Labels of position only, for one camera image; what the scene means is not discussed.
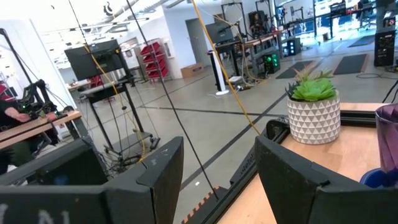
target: hand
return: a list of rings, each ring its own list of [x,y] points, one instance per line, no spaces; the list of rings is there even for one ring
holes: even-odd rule
[[[55,121],[57,119],[55,113],[49,113],[46,115],[48,121]]]
[[[20,121],[20,122],[22,122],[22,123],[25,123],[25,122],[27,122],[27,121],[30,121],[30,116],[28,115],[28,114],[18,114],[17,116],[16,116],[16,118],[15,119],[17,119],[18,121]]]

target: cardboard box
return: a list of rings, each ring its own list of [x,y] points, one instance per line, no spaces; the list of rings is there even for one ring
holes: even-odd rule
[[[196,63],[188,67],[182,68],[181,73],[183,78],[191,78],[195,75],[203,73],[204,68],[202,63]]]

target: white column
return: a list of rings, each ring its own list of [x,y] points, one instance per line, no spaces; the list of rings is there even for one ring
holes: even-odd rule
[[[32,82],[43,79],[54,95],[61,98],[67,105],[76,108],[76,104],[65,86],[62,76],[49,57],[33,22],[30,19],[0,19],[0,28],[6,30],[15,50],[21,59],[25,61],[27,65],[25,69]],[[11,62],[11,70],[15,71],[15,76],[19,80],[20,86],[26,87],[29,85],[24,72],[9,50],[9,46],[3,36],[0,36],[0,49],[6,52],[6,57]],[[50,93],[49,97],[58,106],[58,110],[63,110],[65,107],[64,102]]]

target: red shelving unit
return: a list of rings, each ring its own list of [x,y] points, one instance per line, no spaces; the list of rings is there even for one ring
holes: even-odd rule
[[[159,42],[154,42],[144,47],[140,54],[144,57],[143,62],[146,64],[148,78],[165,78],[169,74],[165,54],[163,53],[161,44]],[[160,72],[158,72],[156,64],[159,64]]]

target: black floor mat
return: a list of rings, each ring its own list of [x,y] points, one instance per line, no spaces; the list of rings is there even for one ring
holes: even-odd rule
[[[374,42],[374,35],[361,37],[359,40],[351,44],[349,47],[358,47],[368,45]]]
[[[294,76],[297,75],[295,69],[297,71],[303,70],[305,67],[309,66],[313,60],[311,61],[305,61],[305,62],[297,62],[290,68],[288,68],[286,71],[284,71],[282,74],[280,74],[276,79],[281,79],[281,78],[294,78]]]
[[[334,75],[347,75],[362,72],[362,67],[366,61],[367,54],[345,56],[341,59]]]

